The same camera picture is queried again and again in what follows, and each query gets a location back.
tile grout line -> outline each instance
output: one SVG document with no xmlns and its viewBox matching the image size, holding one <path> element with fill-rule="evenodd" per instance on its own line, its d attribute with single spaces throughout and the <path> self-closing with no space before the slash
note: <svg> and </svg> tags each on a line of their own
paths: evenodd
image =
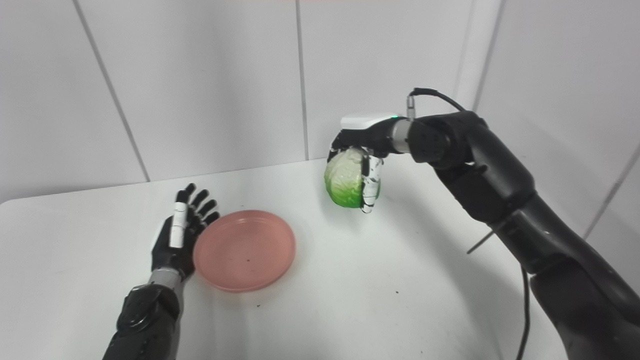
<svg viewBox="0 0 640 360">
<path fill-rule="evenodd" d="M 476 0 L 471 1 L 469 9 L 469 16 L 467 19 L 467 28 L 465 29 L 465 37 L 462 41 L 462 51 L 460 52 L 460 63 L 458 64 L 458 71 L 456 73 L 456 82 L 453 84 L 453 98 L 457 99 L 460 90 L 460 80 L 462 78 L 462 69 L 465 67 L 465 57 L 467 56 L 467 49 L 469 47 L 469 39 L 471 38 L 471 22 L 473 21 L 474 11 L 476 9 Z"/>
<path fill-rule="evenodd" d="M 605 211 L 607 211 L 609 204 L 618 193 L 618 190 L 620 190 L 620 187 L 622 186 L 622 184 L 625 182 L 625 180 L 627 180 L 627 176 L 629 175 L 633 167 L 636 165 L 638 158 L 640 158 L 640 144 L 638 144 L 634 153 L 631 155 L 631 158 L 629 159 L 624 169 L 622 170 L 622 173 L 620 174 L 620 177 L 618 178 L 618 180 L 616 180 L 616 182 L 611 187 L 611 190 L 609 190 L 607 197 L 604 199 L 604 201 L 598 208 L 598 212 L 596 213 L 595 217 L 589 224 L 587 231 L 584 232 L 584 236 L 582 238 L 587 240 L 589 235 L 591 235 L 591 232 L 596 227 L 597 223 L 600 221 L 600 218 L 602 218 L 602 215 L 604 215 Z"/>
<path fill-rule="evenodd" d="M 489 64 L 491 63 L 491 58 L 493 57 L 493 50 L 495 49 L 495 43 L 498 39 L 498 32 L 500 31 L 500 24 L 502 23 L 502 16 L 504 15 L 504 8 L 506 7 L 506 0 L 500 1 L 500 7 L 498 8 L 498 16 L 495 18 L 495 26 L 493 27 L 493 33 L 491 34 L 491 40 L 489 42 L 489 49 L 486 52 L 486 58 L 484 59 L 484 66 L 482 69 L 482 74 L 480 75 L 480 82 L 478 83 L 478 89 L 476 91 L 476 99 L 474 101 L 474 105 L 472 110 L 477 112 L 478 106 L 480 105 L 480 98 L 482 96 L 482 91 L 484 89 L 484 82 L 486 81 L 487 73 L 489 73 Z"/>
<path fill-rule="evenodd" d="M 118 100 L 118 96 L 116 95 L 115 89 L 111 82 L 111 78 L 107 73 L 107 68 L 102 61 L 102 56 L 100 55 L 100 51 L 98 51 L 98 46 L 95 43 L 95 39 L 93 38 L 93 34 L 91 29 L 89 28 L 89 24 L 84 17 L 84 13 L 82 8 L 80 7 L 80 3 L 78 0 L 71 0 L 76 8 L 76 12 L 78 17 L 80 18 L 80 22 L 82 23 L 82 27 L 84 32 L 86 33 L 86 37 L 89 40 L 89 44 L 91 45 L 91 49 L 93 50 L 93 55 L 95 59 L 98 61 L 98 66 L 100 71 L 102 72 L 102 77 L 104 78 L 105 83 L 107 84 L 107 88 L 109 89 L 109 94 L 113 100 L 114 105 L 116 106 L 116 110 L 118 111 L 118 115 L 120 116 L 120 120 L 122 121 L 122 125 L 124 126 L 125 131 L 127 132 L 127 136 L 129 137 L 129 141 L 131 143 L 131 147 L 133 148 L 133 152 L 136 155 L 136 159 L 140 164 L 140 169 L 142 169 L 142 173 L 145 176 L 146 182 L 150 182 L 149 174 L 147 172 L 147 167 L 145 166 L 144 161 L 142 160 L 142 155 L 140 154 L 140 150 L 138 149 L 138 145 L 136 145 L 136 141 L 133 137 L 133 133 L 131 132 L 131 127 L 129 127 L 129 122 L 127 121 L 127 117 L 124 115 L 124 110 L 122 109 L 122 105 L 120 104 L 120 100 Z"/>
<path fill-rule="evenodd" d="M 302 23 L 300 0 L 296 0 L 296 30 L 298 32 L 298 61 L 300 63 L 300 95 L 302 102 L 302 133 L 305 142 L 305 160 L 309 160 L 309 135 L 307 130 L 307 91 L 305 88 L 305 63 L 302 53 Z"/>
</svg>

robot forearm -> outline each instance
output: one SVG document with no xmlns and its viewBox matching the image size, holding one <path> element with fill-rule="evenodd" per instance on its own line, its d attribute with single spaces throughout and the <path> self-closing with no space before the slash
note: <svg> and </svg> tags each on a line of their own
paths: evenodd
<svg viewBox="0 0 640 360">
<path fill-rule="evenodd" d="M 174 289 L 179 273 L 154 270 L 148 284 L 131 290 L 124 300 L 103 360 L 168 360 L 180 305 Z"/>
</svg>

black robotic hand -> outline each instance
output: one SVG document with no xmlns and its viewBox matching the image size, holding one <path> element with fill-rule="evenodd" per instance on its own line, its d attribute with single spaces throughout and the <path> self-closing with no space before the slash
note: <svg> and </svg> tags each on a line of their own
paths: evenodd
<svg viewBox="0 0 640 360">
<path fill-rule="evenodd" d="M 196 186 L 189 184 L 178 192 L 173 216 L 164 221 L 152 250 L 151 278 L 125 298 L 103 360 L 169 360 L 180 315 L 175 289 L 193 274 L 193 247 L 198 236 L 220 217 L 218 212 L 209 214 L 216 201 L 204 202 L 207 190 L 189 203 L 195 190 Z"/>
<path fill-rule="evenodd" d="M 195 184 L 189 184 L 178 192 L 175 199 L 175 213 L 164 221 L 156 245 L 151 252 L 151 271 L 159 268 L 172 268 L 180 273 L 184 281 L 193 274 L 193 247 L 202 231 L 220 217 L 213 210 L 217 202 L 209 200 L 200 205 L 209 196 L 207 190 L 202 190 L 189 203 L 189 198 L 196 190 Z"/>
</svg>

pink plate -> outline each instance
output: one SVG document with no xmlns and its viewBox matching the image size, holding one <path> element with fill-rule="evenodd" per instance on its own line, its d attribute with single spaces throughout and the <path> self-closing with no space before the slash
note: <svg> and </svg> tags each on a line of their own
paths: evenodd
<svg viewBox="0 0 640 360">
<path fill-rule="evenodd" d="M 291 266 L 296 241 L 280 217 L 259 210 L 213 222 L 193 250 L 196 270 L 213 286 L 233 293 L 269 286 Z"/>
</svg>

white fingertip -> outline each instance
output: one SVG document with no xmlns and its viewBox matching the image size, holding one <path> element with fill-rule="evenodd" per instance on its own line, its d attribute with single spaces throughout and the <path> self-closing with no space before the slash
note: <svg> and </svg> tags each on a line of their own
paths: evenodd
<svg viewBox="0 0 640 360">
<path fill-rule="evenodd" d="M 369 175 L 364 177 L 362 186 L 362 206 L 363 213 L 368 214 L 373 210 L 380 189 L 380 172 L 383 160 L 375 156 L 369 156 Z"/>
<path fill-rule="evenodd" d="M 184 229 L 187 227 L 187 208 L 187 204 L 183 202 L 175 203 L 169 247 L 180 249 L 184 244 Z"/>
</svg>

